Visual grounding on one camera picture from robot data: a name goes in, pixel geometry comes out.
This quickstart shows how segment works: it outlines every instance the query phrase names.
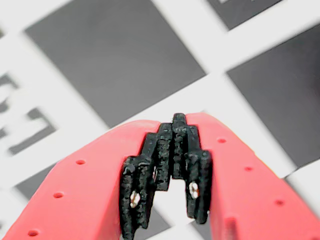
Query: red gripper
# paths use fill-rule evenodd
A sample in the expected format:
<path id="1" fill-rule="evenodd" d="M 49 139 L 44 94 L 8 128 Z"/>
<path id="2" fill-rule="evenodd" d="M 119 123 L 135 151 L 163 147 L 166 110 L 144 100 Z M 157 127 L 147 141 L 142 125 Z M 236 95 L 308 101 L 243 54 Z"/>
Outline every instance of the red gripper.
<path id="1" fill-rule="evenodd" d="M 187 123 L 213 157 L 214 240 L 320 240 L 319 219 L 230 129 L 204 113 Z"/>
<path id="2" fill-rule="evenodd" d="M 315 215 L 232 131 L 204 113 L 186 117 L 198 126 L 201 148 L 213 156 L 214 240 L 320 240 Z M 146 133 L 159 125 L 125 124 L 60 161 L 4 240 L 119 239 L 123 161 L 136 156 Z"/>
<path id="3" fill-rule="evenodd" d="M 58 162 L 4 240 L 118 240 L 123 162 L 159 125 L 122 125 Z"/>

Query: screw head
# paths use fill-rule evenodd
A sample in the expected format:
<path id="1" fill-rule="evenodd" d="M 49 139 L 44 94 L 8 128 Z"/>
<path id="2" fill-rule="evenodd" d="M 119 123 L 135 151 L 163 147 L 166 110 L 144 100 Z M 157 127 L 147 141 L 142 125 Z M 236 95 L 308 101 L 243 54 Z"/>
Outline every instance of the screw head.
<path id="1" fill-rule="evenodd" d="M 155 183 L 156 180 L 157 180 L 157 176 L 158 176 L 158 171 L 157 171 L 157 168 L 154 167 L 153 174 L 152 174 L 152 179 L 153 179 L 153 182 L 154 182 L 154 183 Z"/>
<path id="2" fill-rule="evenodd" d="M 199 197 L 199 187 L 194 181 L 189 184 L 189 192 L 193 199 L 197 199 Z"/>
<path id="3" fill-rule="evenodd" d="M 140 199 L 141 199 L 140 194 L 136 191 L 132 191 L 130 195 L 130 207 L 134 209 L 136 206 L 138 206 Z"/>

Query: black textured insert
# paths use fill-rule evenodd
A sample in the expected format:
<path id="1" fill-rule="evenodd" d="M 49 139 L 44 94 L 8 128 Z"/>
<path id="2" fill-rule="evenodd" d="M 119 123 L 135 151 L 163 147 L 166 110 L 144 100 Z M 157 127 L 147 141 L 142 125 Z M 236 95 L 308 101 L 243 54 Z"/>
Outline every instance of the black textured insert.
<path id="1" fill-rule="evenodd" d="M 149 224 L 155 191 L 167 191 L 170 178 L 185 181 L 187 216 L 197 224 L 208 218 L 211 201 L 212 157 L 201 149 L 198 128 L 176 113 L 148 133 L 138 156 L 129 156 L 120 179 L 119 209 L 122 237 L 133 240 Z"/>

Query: red plastic jaw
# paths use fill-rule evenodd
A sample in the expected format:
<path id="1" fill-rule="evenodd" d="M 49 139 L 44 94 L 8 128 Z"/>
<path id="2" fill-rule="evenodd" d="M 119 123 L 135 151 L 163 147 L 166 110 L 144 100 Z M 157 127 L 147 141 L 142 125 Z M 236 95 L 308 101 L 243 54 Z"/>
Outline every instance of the red plastic jaw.
<path id="1" fill-rule="evenodd" d="M 320 221 L 231 130 L 204 113 L 186 117 L 213 156 L 213 239 L 320 240 Z M 60 161 L 4 240 L 118 240 L 123 162 L 159 125 L 127 123 Z"/>

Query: checkerboard pattern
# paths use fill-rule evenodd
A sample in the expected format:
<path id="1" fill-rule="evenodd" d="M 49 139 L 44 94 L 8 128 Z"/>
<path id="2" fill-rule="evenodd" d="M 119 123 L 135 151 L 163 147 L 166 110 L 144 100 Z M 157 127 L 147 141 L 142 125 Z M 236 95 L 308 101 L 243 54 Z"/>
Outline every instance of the checkerboard pattern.
<path id="1" fill-rule="evenodd" d="M 218 118 L 320 216 L 319 7 L 0 0 L 0 237 L 56 162 L 119 124 L 176 112 Z M 187 218 L 183 181 L 153 205 L 137 240 L 211 239 Z"/>

